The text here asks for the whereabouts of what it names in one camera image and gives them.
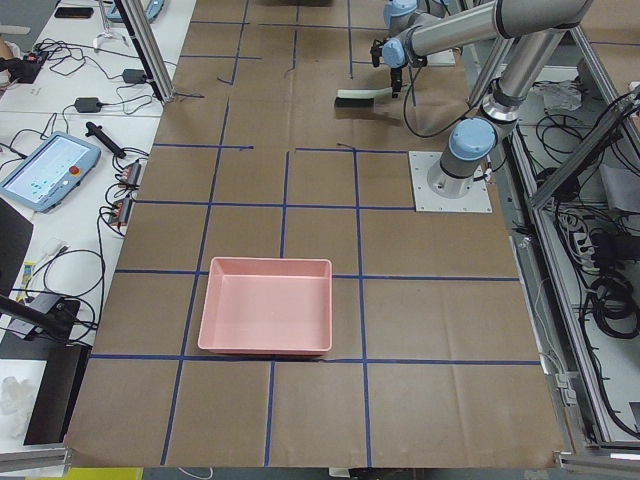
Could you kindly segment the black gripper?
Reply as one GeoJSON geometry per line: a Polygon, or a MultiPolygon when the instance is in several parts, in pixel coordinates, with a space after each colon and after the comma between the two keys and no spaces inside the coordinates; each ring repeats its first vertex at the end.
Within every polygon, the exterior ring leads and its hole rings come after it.
{"type": "Polygon", "coordinates": [[[403,87],[404,48],[398,39],[375,39],[370,48],[371,64],[379,68],[381,62],[390,68],[391,97],[397,98],[403,87]]]}

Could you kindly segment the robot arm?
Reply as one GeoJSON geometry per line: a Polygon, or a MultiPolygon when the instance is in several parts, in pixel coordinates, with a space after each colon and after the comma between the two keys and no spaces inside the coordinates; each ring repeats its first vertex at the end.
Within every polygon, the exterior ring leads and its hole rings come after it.
{"type": "Polygon", "coordinates": [[[466,196],[479,164],[514,129],[519,110],[564,34],[578,26],[588,1],[484,1],[449,15],[434,13],[432,1],[389,1],[388,30],[371,48],[374,65],[393,74],[418,69],[428,56],[492,40],[477,72],[469,113],[446,127],[448,143],[427,174],[429,188],[447,199],[466,196]]]}
{"type": "Polygon", "coordinates": [[[390,0],[384,5],[383,19],[390,28],[393,19],[416,12],[443,18],[449,12],[449,6],[449,0],[390,0]]]}

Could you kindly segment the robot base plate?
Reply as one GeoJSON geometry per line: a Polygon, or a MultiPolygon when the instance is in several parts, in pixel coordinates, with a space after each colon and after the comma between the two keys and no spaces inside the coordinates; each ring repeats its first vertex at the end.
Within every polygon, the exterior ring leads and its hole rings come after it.
{"type": "Polygon", "coordinates": [[[485,175],[480,166],[466,179],[448,176],[440,165],[441,152],[409,151],[414,198],[419,213],[493,212],[485,175]]]}
{"type": "Polygon", "coordinates": [[[427,56],[427,65],[429,67],[453,67],[456,64],[456,58],[452,49],[429,54],[427,56]]]}

